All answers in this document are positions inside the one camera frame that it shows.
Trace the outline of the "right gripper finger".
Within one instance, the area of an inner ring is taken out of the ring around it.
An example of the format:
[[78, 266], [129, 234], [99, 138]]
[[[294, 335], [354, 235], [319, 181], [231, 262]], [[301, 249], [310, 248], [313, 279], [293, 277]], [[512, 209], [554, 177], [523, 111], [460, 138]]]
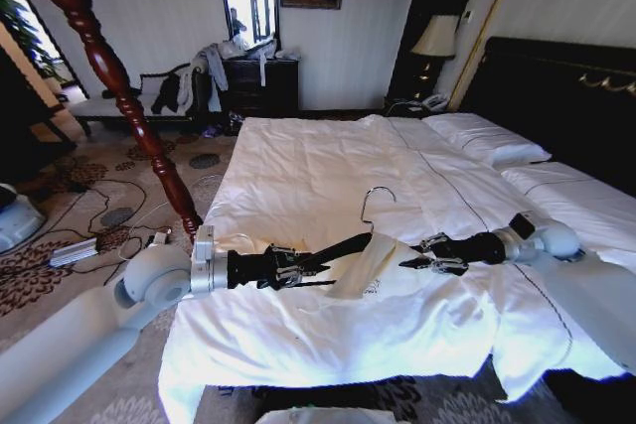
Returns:
[[440, 232], [423, 239], [418, 245], [411, 245], [409, 248], [420, 254], [451, 255], [450, 244], [450, 237], [444, 232]]
[[431, 258], [426, 255], [420, 255], [413, 259], [403, 261], [399, 266], [414, 270], [428, 269], [434, 273], [451, 274], [455, 276], [462, 276], [468, 270], [468, 263], [461, 258]]

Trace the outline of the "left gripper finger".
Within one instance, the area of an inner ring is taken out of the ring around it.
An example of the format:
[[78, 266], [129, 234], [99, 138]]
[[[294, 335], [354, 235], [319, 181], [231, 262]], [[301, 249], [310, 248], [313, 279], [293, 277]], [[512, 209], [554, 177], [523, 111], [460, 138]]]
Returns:
[[288, 247], [276, 247], [278, 268], [296, 267], [300, 271], [326, 271], [328, 260], [319, 253], [301, 252]]
[[327, 267], [318, 267], [317, 269], [304, 269], [301, 267], [279, 268], [273, 275], [273, 289], [278, 291], [288, 288], [333, 285], [336, 283], [335, 279], [315, 280], [315, 277], [327, 270]]

